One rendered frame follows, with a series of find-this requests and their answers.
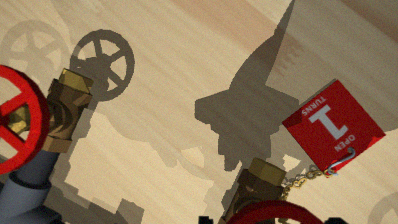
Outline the red square tag on chain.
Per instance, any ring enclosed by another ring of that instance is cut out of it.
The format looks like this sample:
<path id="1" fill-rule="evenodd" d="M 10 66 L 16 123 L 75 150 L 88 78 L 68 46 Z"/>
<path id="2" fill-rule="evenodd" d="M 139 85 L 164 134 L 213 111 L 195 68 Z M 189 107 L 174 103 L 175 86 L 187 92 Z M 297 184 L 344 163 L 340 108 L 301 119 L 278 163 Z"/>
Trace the red square tag on chain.
<path id="1" fill-rule="evenodd" d="M 339 80 L 281 123 L 321 170 L 309 171 L 306 178 L 286 186 L 279 197 L 283 201 L 292 187 L 301 188 L 307 179 L 338 176 L 338 170 L 386 136 Z"/>

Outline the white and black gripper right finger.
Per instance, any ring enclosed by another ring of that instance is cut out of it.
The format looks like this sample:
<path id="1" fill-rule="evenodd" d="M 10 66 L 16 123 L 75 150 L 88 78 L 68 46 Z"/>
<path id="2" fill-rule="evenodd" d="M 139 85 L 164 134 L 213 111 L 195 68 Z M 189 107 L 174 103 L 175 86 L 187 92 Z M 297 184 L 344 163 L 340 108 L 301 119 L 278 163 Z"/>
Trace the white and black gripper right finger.
<path id="1" fill-rule="evenodd" d="M 348 223 L 340 217 L 329 217 L 328 220 L 324 221 L 324 224 L 348 224 Z"/>

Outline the dark grey pipe assembly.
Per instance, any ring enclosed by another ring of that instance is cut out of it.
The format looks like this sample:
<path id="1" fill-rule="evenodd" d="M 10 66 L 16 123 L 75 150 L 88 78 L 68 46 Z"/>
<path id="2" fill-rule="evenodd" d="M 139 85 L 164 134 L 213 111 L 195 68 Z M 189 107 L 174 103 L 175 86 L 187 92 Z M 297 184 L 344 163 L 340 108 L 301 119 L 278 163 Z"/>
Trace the dark grey pipe assembly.
<path id="1" fill-rule="evenodd" d="M 89 91 L 94 81 L 63 68 L 45 98 L 24 72 L 0 64 L 0 77 L 22 92 L 0 105 L 0 137 L 18 151 L 0 163 L 0 174 L 13 171 L 5 184 L 0 182 L 0 224 L 65 224 L 61 214 L 43 205 L 52 186 L 48 179 L 60 153 L 67 153 L 72 143 L 72 134 L 92 99 Z M 19 136 L 25 131 L 29 131 L 26 141 Z M 275 224 L 275 218 L 324 224 L 305 207 L 279 201 L 286 173 L 254 157 L 249 169 L 242 170 L 238 189 L 218 224 Z"/>

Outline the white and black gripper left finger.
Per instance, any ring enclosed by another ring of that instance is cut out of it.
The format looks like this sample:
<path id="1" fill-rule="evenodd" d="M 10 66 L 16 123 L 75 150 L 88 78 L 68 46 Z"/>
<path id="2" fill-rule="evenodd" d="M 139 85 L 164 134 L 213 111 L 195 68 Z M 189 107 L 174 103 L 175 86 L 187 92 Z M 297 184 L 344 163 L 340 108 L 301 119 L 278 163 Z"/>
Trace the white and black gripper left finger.
<path id="1" fill-rule="evenodd" d="M 198 216 L 198 224 L 214 224 L 214 222 L 209 216 Z"/>

